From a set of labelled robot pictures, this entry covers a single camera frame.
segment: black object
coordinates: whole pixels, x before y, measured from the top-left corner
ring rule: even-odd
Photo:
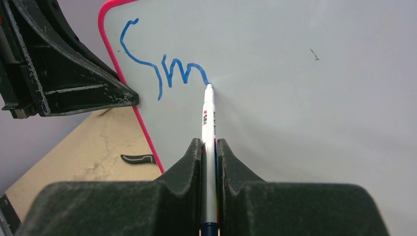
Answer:
[[[129,164],[146,164],[153,163],[156,164],[156,160],[152,154],[147,155],[138,155],[138,156],[129,156],[129,155],[120,155],[121,159]]]
[[[88,50],[56,0],[0,1],[0,93],[14,118],[66,116],[139,104]]]
[[[6,236],[15,234],[20,223],[9,199],[3,195],[0,198],[0,231],[3,230],[3,234]]]
[[[217,143],[222,236],[387,236],[378,209],[348,184],[268,183]],[[201,141],[150,182],[62,182],[35,199],[19,236],[197,236]]]

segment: pink border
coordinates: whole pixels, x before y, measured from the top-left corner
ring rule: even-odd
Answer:
[[[120,69],[119,63],[116,59],[116,55],[113,52],[112,46],[110,45],[109,39],[107,38],[106,35],[106,31],[104,30],[104,17],[106,16],[107,12],[116,6],[120,6],[126,3],[130,3],[133,1],[137,1],[137,0],[109,0],[108,2],[106,2],[105,4],[103,4],[103,6],[100,9],[100,12],[98,13],[98,30],[100,31],[100,35],[103,38],[104,41],[104,45],[106,45],[106,49],[109,52],[110,58],[112,59],[113,65],[116,68],[116,72],[119,75],[120,80],[127,85],[126,79],[123,76],[123,73]],[[136,118],[139,121],[139,124],[143,130],[143,133],[146,137],[146,140],[149,144],[150,150],[153,153],[153,156],[155,157],[155,160],[158,164],[159,170],[161,171],[161,173],[163,174],[165,172],[164,167],[162,166],[161,160],[159,160],[158,154],[156,153],[155,147],[153,146],[152,140],[150,139],[149,133],[146,130],[146,126],[145,123],[143,122],[143,119],[141,117],[141,114],[139,113],[138,107],[137,106],[133,106],[133,111],[135,112]]]

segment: blue squiggle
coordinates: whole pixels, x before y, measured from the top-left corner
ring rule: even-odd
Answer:
[[[129,52],[129,50],[127,49],[127,47],[126,47],[126,44],[123,42],[123,39],[124,39],[124,36],[125,36],[125,34],[126,34],[126,31],[127,31],[127,29],[129,28],[129,26],[130,25],[135,25],[135,24],[137,24],[139,22],[139,18],[136,18],[134,21],[128,21],[127,23],[126,23],[126,26],[123,28],[123,31],[121,32],[121,35],[120,35],[120,44],[121,44],[121,46],[123,47],[123,49],[124,49],[124,52],[132,59],[132,60],[134,60],[135,62],[137,62],[137,63],[139,63],[139,64],[141,64],[141,65],[147,65],[147,66],[150,66],[150,67],[152,67],[154,70],[155,70],[155,74],[156,74],[156,76],[158,77],[158,81],[159,81],[159,95],[158,95],[158,101],[161,99],[161,97],[162,97],[162,77],[161,77],[161,74],[159,73],[159,69],[158,69],[158,67],[155,65],[155,64],[152,64],[152,63],[150,63],[150,62],[147,62],[147,61],[143,61],[143,60],[139,60],[139,59],[137,59],[135,56],[133,56],[130,52]],[[181,63],[181,61],[179,60],[179,59],[177,59],[177,58],[175,58],[175,59],[173,59],[172,60],[172,63],[171,63],[171,66],[170,66],[170,71],[168,71],[168,68],[167,68],[167,66],[166,66],[166,64],[165,64],[165,59],[167,58],[167,55],[166,54],[164,54],[164,56],[163,56],[163,58],[162,58],[162,62],[161,62],[161,64],[162,64],[162,67],[164,68],[164,71],[165,71],[165,75],[166,75],[166,77],[167,77],[167,80],[168,80],[168,86],[170,87],[170,88],[172,88],[172,76],[174,75],[174,66],[175,66],[175,64],[178,64],[178,67],[179,67],[179,71],[180,71],[180,73],[181,73],[181,77],[182,77],[182,81],[184,82],[184,84],[187,84],[188,83],[188,76],[190,75],[190,73],[191,73],[191,69],[192,69],[192,67],[194,67],[194,68],[197,68],[199,71],[200,71],[200,74],[201,74],[201,77],[203,78],[203,82],[204,82],[204,84],[205,85],[208,85],[209,84],[209,81],[208,81],[208,79],[207,79],[207,75],[206,75],[206,72],[204,71],[204,69],[200,66],[200,65],[198,65],[198,64],[195,64],[195,63],[188,63],[187,64],[187,70],[186,70],[186,72],[184,73],[184,68],[182,67],[182,63]]]

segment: wall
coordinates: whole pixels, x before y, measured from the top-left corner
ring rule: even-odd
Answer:
[[[111,65],[97,28],[97,15],[106,0],[58,0],[74,32],[93,53]],[[0,97],[0,107],[4,101]],[[55,145],[65,138],[88,114],[69,117],[40,116],[13,119],[0,111],[0,194],[10,187]]]

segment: black strip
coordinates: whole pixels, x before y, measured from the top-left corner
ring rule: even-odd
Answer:
[[[0,199],[0,210],[6,219],[10,231],[12,234],[15,234],[21,222],[6,195],[2,196]]]

